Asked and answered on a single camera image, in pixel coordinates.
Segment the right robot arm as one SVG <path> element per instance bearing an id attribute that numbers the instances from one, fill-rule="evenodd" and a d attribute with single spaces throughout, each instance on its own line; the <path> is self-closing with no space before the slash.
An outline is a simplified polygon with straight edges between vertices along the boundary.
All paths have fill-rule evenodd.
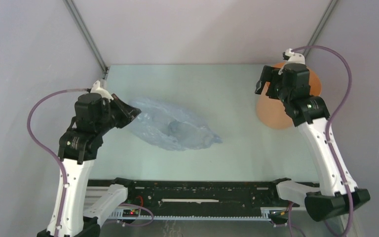
<path id="1" fill-rule="evenodd" d="M 310 71 L 304 64 L 283 68 L 264 66 L 256 84 L 256 94 L 279 100 L 313 152 L 319 187 L 291 179 L 276 180 L 276 188 L 267 193 L 273 206 L 291 201 L 306 208 L 316 222 L 347 214 L 370 201 L 367 189 L 359 188 L 348 172 L 329 125 L 330 113 L 324 100 L 310 93 Z"/>

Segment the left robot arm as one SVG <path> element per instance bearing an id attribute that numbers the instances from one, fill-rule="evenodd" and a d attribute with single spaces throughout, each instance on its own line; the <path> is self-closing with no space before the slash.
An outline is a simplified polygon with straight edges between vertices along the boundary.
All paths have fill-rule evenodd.
<path id="1" fill-rule="evenodd" d="M 87 93 L 75 102 L 75 116 L 59 140 L 56 161 L 60 180 L 53 216 L 39 237 L 97 237 L 114 209 L 132 205 L 136 192 L 112 184 L 89 209 L 84 209 L 89 175 L 103 144 L 113 128 L 124 128 L 142 111 L 121 101 L 115 94 Z"/>

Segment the blue plastic trash bag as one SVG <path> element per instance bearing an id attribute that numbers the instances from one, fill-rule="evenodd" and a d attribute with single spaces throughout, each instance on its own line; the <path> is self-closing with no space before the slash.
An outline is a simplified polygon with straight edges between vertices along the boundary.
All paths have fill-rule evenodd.
<path id="1" fill-rule="evenodd" d="M 185 151 L 207 149 L 223 142 L 203 117 L 185 107 L 145 97 L 131 99 L 129 104 L 141 113 L 127 128 L 150 145 Z"/>

